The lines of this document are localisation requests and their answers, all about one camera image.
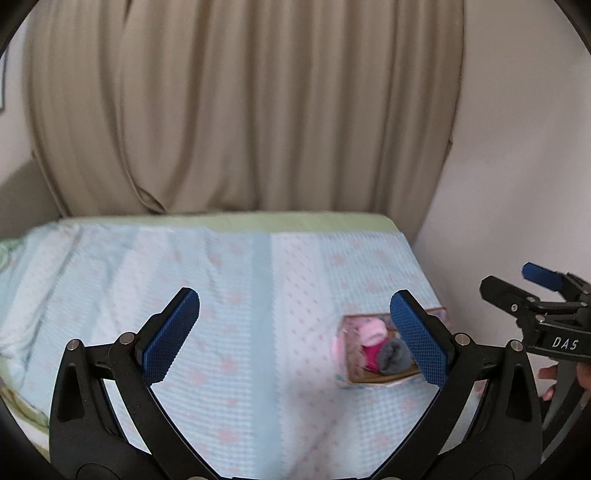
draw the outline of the mattress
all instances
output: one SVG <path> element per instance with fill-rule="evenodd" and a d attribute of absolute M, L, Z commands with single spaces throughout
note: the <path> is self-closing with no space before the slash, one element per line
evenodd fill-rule
<path fill-rule="evenodd" d="M 227 477 L 363 478 L 437 389 L 416 376 L 343 390 L 330 347 L 344 314 L 387 311 L 407 288 L 439 301 L 394 224 L 363 214 L 70 219 L 32 230 L 0 273 L 0 367 L 13 407 L 47 426 L 66 342 L 137 331 L 182 286 L 199 321 L 153 390 L 187 440 Z M 114 385 L 113 407 L 144 448 Z M 461 440 L 470 398 L 447 447 Z"/>

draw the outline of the silver bolt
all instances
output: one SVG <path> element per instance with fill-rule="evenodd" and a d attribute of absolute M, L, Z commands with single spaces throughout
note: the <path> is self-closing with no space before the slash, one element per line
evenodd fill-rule
<path fill-rule="evenodd" d="M 454 338 L 459 345 L 466 346 L 470 343 L 470 337 L 465 333 L 458 333 Z"/>
<path fill-rule="evenodd" d="M 521 352 L 523 350 L 523 343 L 521 343 L 519 340 L 512 340 L 511 348 L 516 352 Z"/>
<path fill-rule="evenodd" d="M 134 341 L 135 335 L 131 332 L 122 333 L 119 337 L 119 343 L 123 343 L 124 345 L 129 345 L 131 342 Z"/>
<path fill-rule="evenodd" d="M 66 344 L 66 348 L 70 351 L 72 350 L 76 350 L 80 345 L 80 341 L 78 340 L 78 338 L 73 338 L 72 340 L 70 340 L 67 344 Z"/>

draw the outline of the open box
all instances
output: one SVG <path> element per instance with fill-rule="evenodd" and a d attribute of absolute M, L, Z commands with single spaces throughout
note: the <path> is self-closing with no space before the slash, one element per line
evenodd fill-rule
<path fill-rule="evenodd" d="M 449 318 L 445 307 L 430 309 L 427 310 L 427 313 L 435 315 L 444 325 L 449 327 Z M 376 374 L 363 367 L 365 354 L 359 339 L 358 326 L 368 317 L 381 319 L 386 325 L 389 338 L 400 338 L 400 334 L 394 326 L 389 313 L 345 315 L 333 345 L 333 356 L 337 363 L 336 379 L 340 386 L 396 384 L 403 379 L 419 374 L 420 370 L 415 363 L 410 368 L 395 375 Z"/>

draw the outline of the green fabric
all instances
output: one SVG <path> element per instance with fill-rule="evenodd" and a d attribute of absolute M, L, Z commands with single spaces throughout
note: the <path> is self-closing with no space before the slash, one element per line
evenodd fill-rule
<path fill-rule="evenodd" d="M 80 217 L 63 223 L 109 223 L 152 226 L 204 226 L 217 232 L 397 232 L 393 221 L 376 213 L 245 212 L 204 215 Z"/>

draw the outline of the curtain fold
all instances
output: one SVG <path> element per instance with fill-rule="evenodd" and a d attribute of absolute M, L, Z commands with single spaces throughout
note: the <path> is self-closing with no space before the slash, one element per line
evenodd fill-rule
<path fill-rule="evenodd" d="M 352 210 L 412 239 L 462 44 L 463 0 L 42 0 L 35 156 L 65 215 Z"/>

